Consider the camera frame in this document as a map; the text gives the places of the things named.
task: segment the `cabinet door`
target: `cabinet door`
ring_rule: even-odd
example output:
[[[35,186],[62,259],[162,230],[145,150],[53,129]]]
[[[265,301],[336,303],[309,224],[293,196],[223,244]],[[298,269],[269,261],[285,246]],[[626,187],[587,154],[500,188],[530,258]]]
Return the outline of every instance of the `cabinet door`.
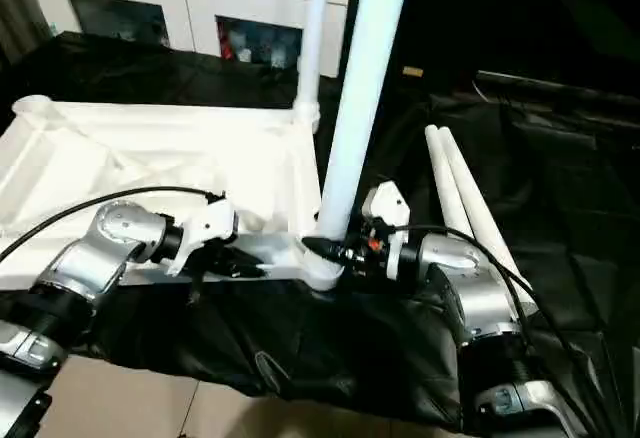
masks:
[[[54,33],[86,32],[193,51],[186,0],[39,0]]]
[[[305,0],[187,0],[195,49],[199,53],[220,56],[219,22],[244,20],[287,28],[304,29]],[[335,77],[338,73],[346,7],[327,4],[320,50],[320,73]]]

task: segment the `glass cabinet door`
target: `glass cabinet door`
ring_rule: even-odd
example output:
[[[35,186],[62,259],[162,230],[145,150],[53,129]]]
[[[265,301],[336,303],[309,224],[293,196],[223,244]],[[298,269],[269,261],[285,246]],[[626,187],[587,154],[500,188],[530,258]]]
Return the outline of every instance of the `glass cabinet door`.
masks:
[[[162,7],[129,0],[69,0],[84,33],[169,46]]]
[[[291,68],[298,63],[302,30],[237,18],[217,17],[220,56],[227,60]]]

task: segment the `black fabric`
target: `black fabric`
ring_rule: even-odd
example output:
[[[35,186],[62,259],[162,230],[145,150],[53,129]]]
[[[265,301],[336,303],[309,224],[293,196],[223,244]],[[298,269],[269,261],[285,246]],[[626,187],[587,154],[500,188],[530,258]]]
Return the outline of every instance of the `black fabric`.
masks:
[[[419,68],[446,90],[480,69],[638,97],[637,1],[404,0],[389,75]]]
[[[56,75],[47,73],[58,70]],[[237,106],[291,104],[294,75],[73,35],[57,38],[0,80],[5,115],[17,98]],[[321,82],[315,137],[321,178],[339,86]],[[413,223],[441,224],[424,139],[450,126],[518,266],[549,302],[581,359],[598,376],[625,436],[638,414],[640,332],[637,238],[640,132],[494,104],[386,91],[359,199],[394,179]],[[0,298],[0,316],[15,298]],[[311,399],[409,421],[461,427],[457,360],[440,300],[345,277],[318,294],[299,282],[123,288],[79,353],[132,367],[225,383],[249,395]],[[584,398],[557,342],[534,318],[539,352]],[[590,412],[594,408],[586,406]]]

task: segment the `black table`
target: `black table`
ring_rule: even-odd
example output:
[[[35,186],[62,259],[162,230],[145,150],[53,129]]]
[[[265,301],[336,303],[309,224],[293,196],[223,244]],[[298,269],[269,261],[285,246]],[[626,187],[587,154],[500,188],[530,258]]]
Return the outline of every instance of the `black table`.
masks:
[[[102,38],[64,34],[0,77],[4,128],[29,94],[54,100],[287,108],[296,75]],[[321,80],[316,135],[324,176],[340,86]],[[440,224],[423,129],[448,125],[518,266],[598,375],[616,423],[638,416],[640,130],[633,123],[526,115],[499,104],[386,89],[360,183],[394,179],[412,222]],[[438,300],[346,277],[317,294],[298,282],[119,289],[78,353],[461,429],[456,352]],[[15,293],[0,297],[0,316]],[[578,398],[545,323],[537,348]]]

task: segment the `white pvc pipe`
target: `white pvc pipe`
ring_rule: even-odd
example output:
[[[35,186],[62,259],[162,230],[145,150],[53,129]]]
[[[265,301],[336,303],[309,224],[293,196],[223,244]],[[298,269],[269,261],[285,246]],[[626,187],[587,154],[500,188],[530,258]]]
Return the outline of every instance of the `white pvc pipe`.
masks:
[[[493,215],[489,210],[482,193],[473,179],[473,175],[456,144],[456,140],[451,134],[451,130],[442,127],[438,130],[444,151],[449,160],[453,177],[456,181],[462,203],[464,204],[467,217],[471,222],[471,227],[476,239],[482,243],[507,269],[522,278],[516,262],[513,260],[507,244],[502,238],[502,234],[496,225]],[[515,284],[518,298],[522,303],[533,305],[533,300],[517,284]]]
[[[454,228],[467,235],[473,236],[469,219],[467,218],[462,200],[460,199],[456,181],[453,178],[453,173],[449,166],[449,160],[440,141],[438,128],[435,125],[429,125],[424,129],[424,134],[427,138],[431,167],[433,168],[433,176],[436,181],[444,224],[449,228]]]
[[[360,0],[317,234],[344,238],[404,0]]]
[[[320,119],[318,84],[320,82],[320,48],[327,0],[307,0],[307,22],[302,33],[298,94],[294,109],[317,128]]]

